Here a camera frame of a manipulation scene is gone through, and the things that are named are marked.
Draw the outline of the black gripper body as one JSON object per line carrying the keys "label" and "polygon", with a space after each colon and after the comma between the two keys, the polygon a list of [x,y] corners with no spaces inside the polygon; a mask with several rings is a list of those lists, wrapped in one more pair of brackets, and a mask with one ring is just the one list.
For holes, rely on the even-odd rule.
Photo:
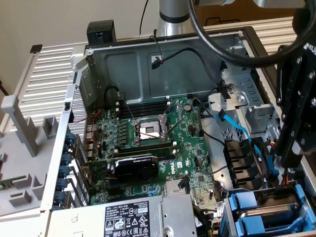
{"label": "black gripper body", "polygon": [[[309,22],[316,19],[316,13],[311,14],[307,7],[296,10],[292,27],[297,35],[297,40],[307,31]],[[301,74],[315,74],[316,73],[316,24],[310,30],[311,35],[304,40],[302,46],[297,51],[297,58],[301,58],[300,73]]]}

